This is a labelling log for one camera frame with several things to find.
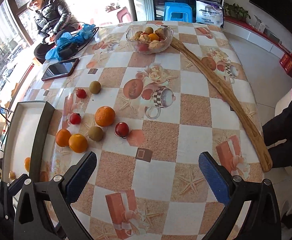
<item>wooden stick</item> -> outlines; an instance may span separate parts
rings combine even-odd
[[[207,80],[218,90],[218,92],[231,106],[231,108],[233,108],[241,123],[243,124],[247,136],[249,137],[252,145],[256,150],[263,171],[270,171],[273,166],[273,162],[264,143],[264,139],[260,135],[254,123],[249,119],[249,117],[242,109],[232,90],[226,86],[225,82],[218,75],[216,75],[208,66],[203,64],[201,60],[195,54],[190,52],[178,39],[174,37],[170,45],[173,48],[179,50],[182,54],[184,54],[204,74]]]

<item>black hair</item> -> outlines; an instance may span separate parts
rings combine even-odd
[[[31,5],[34,1],[35,1],[35,0],[30,0],[30,1],[27,3],[27,8],[28,8],[29,10],[31,10],[30,5]]]

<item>printed ribbon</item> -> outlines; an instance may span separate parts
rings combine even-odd
[[[232,176],[239,175],[239,172],[238,172],[239,170],[243,174],[244,179],[248,179],[250,165],[246,163],[246,160],[245,158],[242,157],[241,153],[239,155],[236,155],[234,145],[231,139],[228,139],[227,143],[228,143],[230,152],[233,155],[233,159],[230,162],[231,169],[232,169],[231,175]]]
[[[121,224],[113,224],[114,228],[117,230],[125,230],[125,233],[128,236],[133,235],[144,235],[147,233],[149,224],[147,222],[142,222],[138,210],[134,211],[129,210],[128,198],[126,192],[122,191],[121,200],[124,207],[123,219],[124,221]]]

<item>black pants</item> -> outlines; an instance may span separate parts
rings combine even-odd
[[[64,33],[64,32],[74,32],[76,31],[77,29],[75,29],[74,27],[72,26],[69,26],[69,27],[66,27],[64,30],[61,30],[60,32],[58,32],[56,34],[56,37],[55,37],[55,41],[58,40],[61,35]],[[40,43],[34,50],[34,55],[35,57],[37,58],[37,60],[43,64],[45,62],[45,56],[46,56],[46,53],[52,49],[53,47],[55,46],[55,43],[53,44],[42,44]]]
[[[287,140],[268,150],[273,168],[292,166],[292,101],[281,114],[263,125],[263,133],[266,146]]]

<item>blue stool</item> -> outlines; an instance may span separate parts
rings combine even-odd
[[[173,13],[182,14],[182,18],[172,18]],[[164,9],[164,21],[183,21],[193,22],[193,12],[191,7],[186,3],[167,2]]]

